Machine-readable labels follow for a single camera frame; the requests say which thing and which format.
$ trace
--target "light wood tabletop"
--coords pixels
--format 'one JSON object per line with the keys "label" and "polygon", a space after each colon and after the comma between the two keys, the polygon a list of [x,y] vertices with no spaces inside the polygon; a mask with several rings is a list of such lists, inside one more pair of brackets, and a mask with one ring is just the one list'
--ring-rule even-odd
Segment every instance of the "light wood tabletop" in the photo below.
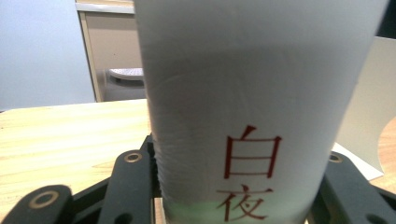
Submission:
{"label": "light wood tabletop", "polygon": [[[108,178],[115,159],[149,133],[146,100],[0,113],[0,222],[35,189],[63,184],[75,194]],[[381,134],[379,156],[385,176],[372,183],[396,193],[396,119]]]}

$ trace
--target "white wall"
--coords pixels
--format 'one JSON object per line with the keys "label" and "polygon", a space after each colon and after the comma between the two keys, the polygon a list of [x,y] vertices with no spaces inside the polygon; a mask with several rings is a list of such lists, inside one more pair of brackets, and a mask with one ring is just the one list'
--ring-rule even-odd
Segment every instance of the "white wall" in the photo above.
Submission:
{"label": "white wall", "polygon": [[94,102],[74,0],[0,1],[0,111]]}

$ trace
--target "white cylindrical container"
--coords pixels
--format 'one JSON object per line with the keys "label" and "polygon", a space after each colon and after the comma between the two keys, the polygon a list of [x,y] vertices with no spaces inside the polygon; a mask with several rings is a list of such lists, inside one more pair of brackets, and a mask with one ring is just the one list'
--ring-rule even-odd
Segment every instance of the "white cylindrical container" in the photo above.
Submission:
{"label": "white cylindrical container", "polygon": [[387,1],[134,2],[167,223],[303,223]]}

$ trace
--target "white paper cup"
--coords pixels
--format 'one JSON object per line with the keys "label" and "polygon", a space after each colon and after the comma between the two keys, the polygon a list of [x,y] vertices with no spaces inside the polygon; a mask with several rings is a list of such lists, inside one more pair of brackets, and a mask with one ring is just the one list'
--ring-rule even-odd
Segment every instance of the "white paper cup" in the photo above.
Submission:
{"label": "white paper cup", "polygon": [[135,0],[168,223],[304,222],[386,3]]}

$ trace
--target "wooden table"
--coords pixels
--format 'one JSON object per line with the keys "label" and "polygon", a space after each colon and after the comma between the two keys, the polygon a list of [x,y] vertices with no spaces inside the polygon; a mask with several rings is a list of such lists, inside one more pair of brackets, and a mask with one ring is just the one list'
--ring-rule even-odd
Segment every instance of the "wooden table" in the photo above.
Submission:
{"label": "wooden table", "polygon": [[[115,159],[140,148],[149,133],[146,100],[1,113],[0,222],[34,189],[64,184],[77,193],[106,179]],[[396,193],[396,119],[385,128],[379,145],[386,175],[372,183]],[[162,223],[161,211],[157,216]]]}

